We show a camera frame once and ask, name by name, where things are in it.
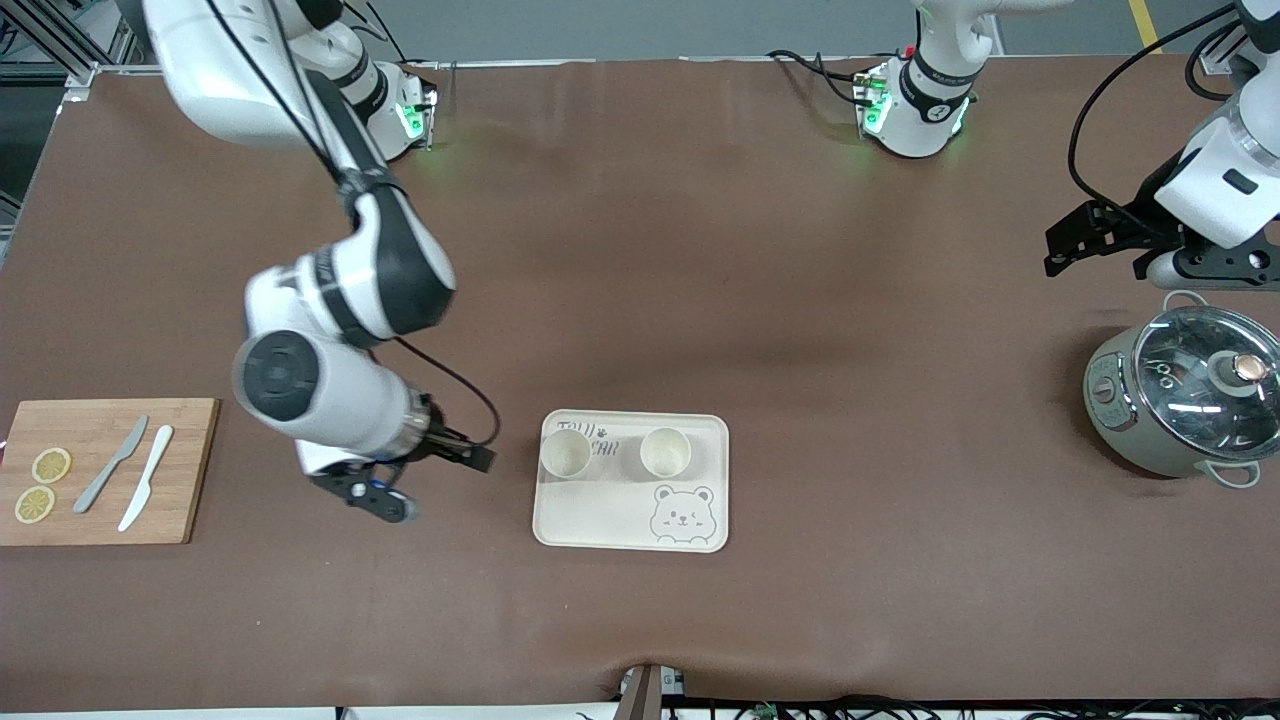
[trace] white knife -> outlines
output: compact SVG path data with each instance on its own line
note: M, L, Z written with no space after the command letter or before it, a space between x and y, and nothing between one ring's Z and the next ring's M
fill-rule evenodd
M173 425L160 425L160 429L156 430L156 439L151 443L151 455L147 456L147 466L142 469L142 479L138 480L138 488L133 491L133 500L129 501L129 509L124 511L124 519L120 520L120 527L116 530L122 533L128 530L129 525L142 514L142 509L146 507L147 500L151 498L151 475L155 474L156 465L160 464L160 457L169 447L172 437Z

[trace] white robotic arm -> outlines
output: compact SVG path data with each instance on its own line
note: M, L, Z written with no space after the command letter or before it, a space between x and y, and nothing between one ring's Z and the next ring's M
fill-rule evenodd
M1235 0L1235 10L1262 59L1257 73L1132 202L1096 197L1050 228L1047 275L1138 249L1134 274L1157 287L1280 291L1280 247L1265 232L1280 217L1280 0Z
M430 145L434 86L392 63L372 61L360 37L338 22L340 0L282 0L274 8L265 0L215 0L212 6L205 0L143 0L169 92L205 132L259 147L301 142L276 99L220 27L215 9L296 111L305 100L291 81L294 63L338 86L383 158L398 158L415 142Z
M297 441L312 482L388 521L415 514L412 500L390 487L406 462L436 455L488 470L489 450L449 429L430 396L366 352L439 323L456 281L365 118L330 78L297 69L283 41L300 22L289 19L297 6L146 0L145 9L183 113L232 142L310 141L321 149L352 222L351 236L248 282L248 340L233 377L239 402ZM374 477L379 465L392 468L390 480Z
M969 91L991 56L995 13L1039 13L1071 0L911 0L919 22L914 54L869 70L855 88L863 133L890 151L925 158L942 150L969 108Z

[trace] knife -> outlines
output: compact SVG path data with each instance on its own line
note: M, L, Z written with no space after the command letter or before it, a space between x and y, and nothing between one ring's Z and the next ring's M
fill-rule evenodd
M138 448L138 443L142 442L142 433L147 430L147 416L143 415L138 418L138 424L133 425L133 432L129 437L124 438L124 445L120 450L115 451L115 457L102 468L102 471L97 474L97 478L84 488L84 492L76 500L76 505L72 507L76 512L88 512L88 509L93 506L93 501L97 500L97 495L102 492L102 486L115 471L115 466L133 455L133 451Z
M147 500L151 498L151 475L155 474L156 465L160 464L160 457L164 455L164 450L169 447L169 438L172 437L173 425L160 425L160 429L156 430L156 439L151 443L151 455L147 456L147 466L142 469L142 479L138 480L138 488L133 491L133 500L129 501L129 509L124 511L124 519L120 520L120 527L116 530L122 533L128 530L129 525L142 514Z

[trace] brown table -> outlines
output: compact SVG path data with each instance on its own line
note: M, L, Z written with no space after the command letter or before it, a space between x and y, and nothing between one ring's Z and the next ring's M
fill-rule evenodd
M396 170L461 291L415 341L502 406L494 471L415 465L422 516L385 525L230 402L189 546L0 552L0 708L586 701L645 661L744 697L1280 694L1280 466L1229 492L1120 464L1079 378L1161 292L1121 258L1042 274L1082 200L1070 123L1115 63L993 61L924 161L772 64L442 73L439 145ZM1098 187L1126 197L1210 111L1180 63L1098 108ZM99 78L0 272L0 416L230 400L244 281L343 232L303 152L205 136L157 78ZM1211 300L1280 324L1272 296ZM484 432L474 398L381 355ZM724 418L728 546L540 546L557 407Z

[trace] gray knife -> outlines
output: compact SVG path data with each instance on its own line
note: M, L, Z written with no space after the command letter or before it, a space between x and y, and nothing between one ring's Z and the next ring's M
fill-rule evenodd
M111 473L115 471L115 466L133 455L133 451L138 448L138 443L142 442L142 433L145 432L147 432L146 415L138 418L138 424L133 425L133 432L129 433L129 437L124 438L124 445L120 446L120 450L115 451L115 457L111 457L111 461L106 464L106 468L102 468L102 471L97 474L92 484L84 488L84 492L76 500L76 505L72 506L73 511L88 512L88 509L93 506L93 501L97 500L99 493L102 492L102 486L106 484L106 480L111 478Z

